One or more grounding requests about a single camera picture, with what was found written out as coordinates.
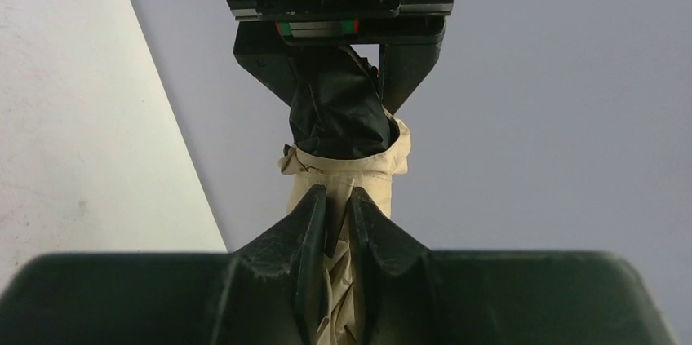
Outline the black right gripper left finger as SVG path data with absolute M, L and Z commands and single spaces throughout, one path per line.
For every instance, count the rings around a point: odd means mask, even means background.
M 326 190 L 231 254 L 47 254 L 1 297 L 4 344 L 314 344 Z

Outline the beige folding umbrella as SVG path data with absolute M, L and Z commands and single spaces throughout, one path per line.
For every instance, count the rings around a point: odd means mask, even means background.
M 289 126 L 293 143 L 279 161 L 294 178 L 293 210 L 314 185 L 326 189 L 326 310 L 318 344 L 356 344 L 356 282 L 347 204 L 364 189 L 385 217 L 392 213 L 393 176 L 408 171 L 410 129 L 383 106 L 374 67 L 350 46 L 310 46 L 293 54 L 296 88 Z

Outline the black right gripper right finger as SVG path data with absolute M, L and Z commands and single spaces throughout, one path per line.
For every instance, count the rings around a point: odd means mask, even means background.
M 348 204 L 363 344 L 674 344 L 640 274 L 593 251 L 430 250 Z

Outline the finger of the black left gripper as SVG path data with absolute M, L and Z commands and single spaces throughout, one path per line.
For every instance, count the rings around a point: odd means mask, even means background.
M 381 45 L 379 82 L 383 106 L 395 114 L 429 75 L 441 53 L 441 42 Z
M 254 79 L 291 106 L 298 82 L 294 72 L 296 48 L 284 34 L 288 28 L 281 21 L 240 22 L 233 55 Z

